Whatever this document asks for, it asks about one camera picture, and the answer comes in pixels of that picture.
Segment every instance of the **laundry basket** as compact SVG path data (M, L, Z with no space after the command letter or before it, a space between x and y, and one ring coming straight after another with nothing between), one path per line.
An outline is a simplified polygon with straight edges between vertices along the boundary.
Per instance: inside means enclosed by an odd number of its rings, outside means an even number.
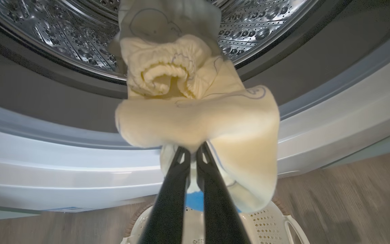
M126 228L121 244L138 242L153 204L146 204L135 213ZM239 213L239 216L252 244L295 244L290 226L297 233L302 244L309 244L300 225L291 217L278 198L272 199L261 211ZM205 244L203 212L186 208L183 225L182 244Z

